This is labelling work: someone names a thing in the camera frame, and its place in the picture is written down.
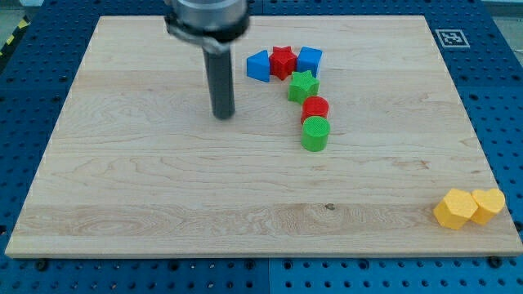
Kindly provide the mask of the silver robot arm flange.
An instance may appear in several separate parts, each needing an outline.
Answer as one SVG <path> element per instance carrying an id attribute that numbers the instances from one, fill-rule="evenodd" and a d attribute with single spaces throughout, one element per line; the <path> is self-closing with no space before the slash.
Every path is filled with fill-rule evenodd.
<path id="1" fill-rule="evenodd" d="M 230 44 L 249 27 L 246 0 L 164 0 L 164 20 L 172 36 L 202 47 L 214 55 L 230 50 Z"/>

